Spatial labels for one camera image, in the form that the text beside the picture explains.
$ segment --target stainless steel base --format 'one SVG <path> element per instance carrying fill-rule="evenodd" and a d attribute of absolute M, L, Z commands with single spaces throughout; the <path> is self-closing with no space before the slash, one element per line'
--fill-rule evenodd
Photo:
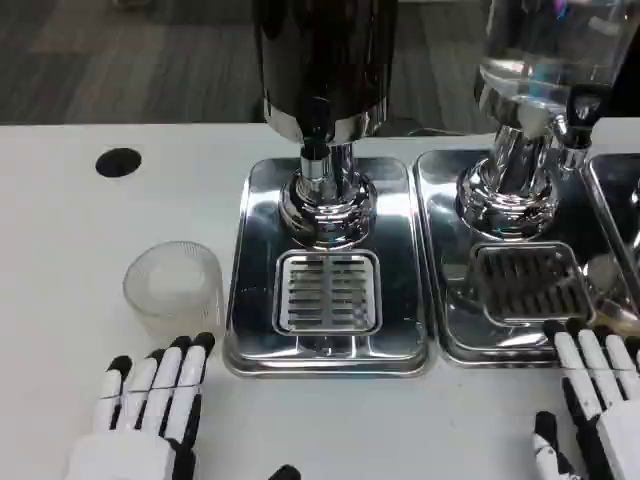
<path fill-rule="evenodd" d="M 378 262 L 375 328 L 359 335 L 335 330 L 320 335 L 292 332 L 282 321 L 278 261 L 300 245 L 282 224 L 278 204 L 282 186 L 299 165 L 296 158 L 264 160 L 245 184 L 223 346 L 227 367 L 248 376 L 421 373 L 430 358 L 425 317 L 432 311 L 431 296 L 423 299 L 413 181 L 394 159 L 358 159 L 359 172 L 378 194 L 374 227 L 352 251 Z"/>
<path fill-rule="evenodd" d="M 487 157 L 486 151 L 440 151 L 422 155 L 415 166 L 437 335 L 444 352 L 464 365 L 535 366 L 553 361 L 540 322 L 499 325 L 485 314 L 474 289 L 470 252 L 478 243 L 498 242 L 461 219 L 459 179 Z M 558 208 L 536 241 L 559 241 L 573 250 L 579 268 L 609 251 L 579 174 L 557 181 Z"/>
<path fill-rule="evenodd" d="M 504 240 L 532 238 L 553 221 L 558 206 L 556 187 L 548 178 L 526 195 L 497 192 L 491 186 L 488 157 L 467 170 L 458 181 L 463 217 L 472 227 Z M 539 175 L 546 177 L 546 172 Z"/>

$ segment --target white countertop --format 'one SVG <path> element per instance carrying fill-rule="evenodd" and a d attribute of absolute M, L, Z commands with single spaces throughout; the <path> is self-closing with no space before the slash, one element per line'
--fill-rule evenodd
<path fill-rule="evenodd" d="M 412 164 L 427 150 L 490 142 L 356 148 Z M 103 178 L 95 161 L 116 146 L 140 151 L 142 166 Z M 3 478 L 61 478 L 110 359 L 153 347 L 122 296 L 130 262 L 159 242 L 193 240 L 218 256 L 227 294 L 243 181 L 260 159 L 297 152 L 265 125 L 0 128 Z M 577 458 L 554 370 L 465 370 L 440 358 L 410 380 L 251 380 L 215 358 L 209 372 L 201 480 L 266 480 L 284 463 L 305 480 L 534 480 L 541 409 L 560 416 L 561 444 Z"/>

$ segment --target clear glass container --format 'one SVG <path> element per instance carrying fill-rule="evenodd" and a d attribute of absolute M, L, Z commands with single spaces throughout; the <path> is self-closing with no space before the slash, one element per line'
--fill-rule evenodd
<path fill-rule="evenodd" d="M 551 112 L 571 88 L 613 85 L 638 26 L 636 0 L 493 0 L 484 80 L 501 96 Z"/>

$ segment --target black hole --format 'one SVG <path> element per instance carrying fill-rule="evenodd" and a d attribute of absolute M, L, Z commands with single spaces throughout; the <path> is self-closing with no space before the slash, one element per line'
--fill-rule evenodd
<path fill-rule="evenodd" d="M 114 148 L 103 153 L 96 162 L 96 171 L 107 178 L 119 178 L 135 172 L 142 163 L 138 152 L 130 148 Z"/>

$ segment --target stainless steel drip tray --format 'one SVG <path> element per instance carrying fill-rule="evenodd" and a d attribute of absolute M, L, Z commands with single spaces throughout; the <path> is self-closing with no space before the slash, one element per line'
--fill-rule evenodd
<path fill-rule="evenodd" d="M 578 174 L 556 178 L 556 216 L 534 241 L 504 243 L 470 228 L 461 220 L 457 182 L 487 154 L 429 152 L 415 165 L 438 340 L 463 365 L 548 365 L 554 354 L 542 322 L 593 318 L 582 273 L 609 247 Z M 486 260 L 506 263 L 487 270 L 480 265 Z"/>
<path fill-rule="evenodd" d="M 382 323 L 378 259 L 364 250 L 287 252 L 273 303 L 283 335 L 371 335 Z"/>
<path fill-rule="evenodd" d="M 374 226 L 357 248 L 302 250 L 278 211 L 300 162 L 258 163 L 243 193 L 223 356 L 258 377 L 411 376 L 429 354 L 415 189 L 391 158 L 359 158 L 377 191 Z"/>

